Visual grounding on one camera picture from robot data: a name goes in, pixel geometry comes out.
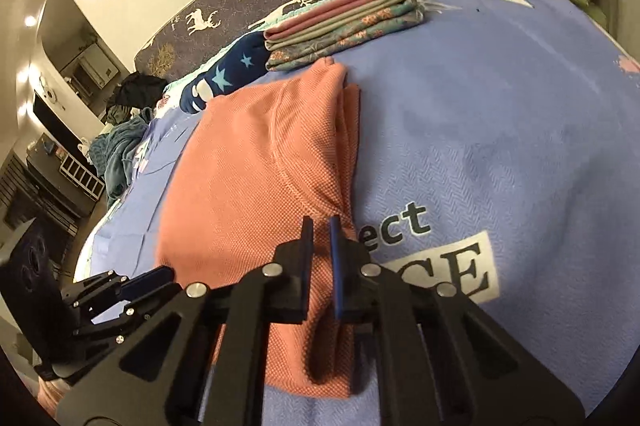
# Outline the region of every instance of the folded clothes stack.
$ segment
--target folded clothes stack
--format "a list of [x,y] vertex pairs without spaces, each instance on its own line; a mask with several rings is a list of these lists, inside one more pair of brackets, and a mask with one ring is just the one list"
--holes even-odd
[[264,32],[268,70],[292,70],[420,24],[415,0],[331,0]]
[[327,0],[266,31],[235,41],[209,69],[184,86],[183,112],[203,111],[215,96],[227,95],[268,70],[292,70],[364,44],[423,20],[416,0]]

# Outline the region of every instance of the dark clothing pile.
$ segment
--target dark clothing pile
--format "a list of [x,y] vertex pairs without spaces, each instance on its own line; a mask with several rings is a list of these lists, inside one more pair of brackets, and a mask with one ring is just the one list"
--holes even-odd
[[167,81],[162,78],[136,71],[127,76],[114,89],[113,94],[107,100],[107,112],[114,105],[135,107],[137,109],[151,107],[153,109],[162,98],[166,85]]
[[153,110],[147,107],[111,132],[96,137],[89,147],[89,157],[104,178],[109,207],[131,184],[133,156],[153,116]]

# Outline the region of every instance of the deer print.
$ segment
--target deer print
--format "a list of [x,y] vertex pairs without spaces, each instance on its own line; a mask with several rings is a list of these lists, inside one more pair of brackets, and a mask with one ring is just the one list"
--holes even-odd
[[289,2],[285,2],[283,5],[275,8],[269,15],[264,18],[258,20],[257,22],[252,23],[247,29],[251,29],[255,26],[270,26],[274,24],[282,15],[284,15],[284,8],[287,6],[292,6],[293,4],[300,4],[302,6],[310,6],[314,3],[315,0],[290,0]]
[[211,21],[211,17],[215,15],[218,10],[211,12],[209,18],[204,20],[202,18],[202,10],[198,8],[193,13],[189,13],[189,15],[184,17],[184,21],[187,23],[187,29],[189,29],[189,35],[193,34],[196,31],[202,31],[207,28],[216,28],[220,24],[222,24],[222,20],[217,21],[215,24]]

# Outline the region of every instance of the star pattern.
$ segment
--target star pattern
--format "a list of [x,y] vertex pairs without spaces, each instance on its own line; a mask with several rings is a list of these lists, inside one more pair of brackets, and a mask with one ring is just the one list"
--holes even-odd
[[225,91],[225,87],[230,87],[231,83],[225,80],[225,70],[222,71],[216,66],[216,75],[212,77],[211,81],[215,83],[221,92]]
[[251,61],[251,56],[246,56],[244,53],[242,53],[242,60],[240,60],[242,63],[244,63],[244,66],[247,67],[247,69],[249,69],[249,66],[253,65],[254,63]]

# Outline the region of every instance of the pink folded cloth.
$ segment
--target pink folded cloth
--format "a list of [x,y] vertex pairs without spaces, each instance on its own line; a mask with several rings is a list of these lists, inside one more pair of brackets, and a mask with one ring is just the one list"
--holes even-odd
[[264,37],[266,40],[282,40],[298,31],[310,28],[319,22],[332,18],[332,16],[340,15],[341,13],[357,8],[358,6],[363,6],[371,1],[372,0],[330,0],[306,13],[300,13],[298,16],[285,20],[275,28],[267,29],[264,32]]

